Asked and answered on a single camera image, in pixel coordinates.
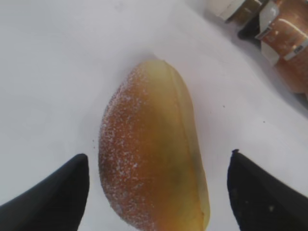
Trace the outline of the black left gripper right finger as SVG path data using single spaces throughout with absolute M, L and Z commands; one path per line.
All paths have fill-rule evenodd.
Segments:
M 308 199 L 238 149 L 227 174 L 231 209 L 242 231 L 306 231 Z

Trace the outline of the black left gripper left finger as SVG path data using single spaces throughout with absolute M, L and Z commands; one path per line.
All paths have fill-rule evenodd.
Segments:
M 2 231 L 76 231 L 89 194 L 89 162 L 77 154 L 47 178 L 0 207 Z

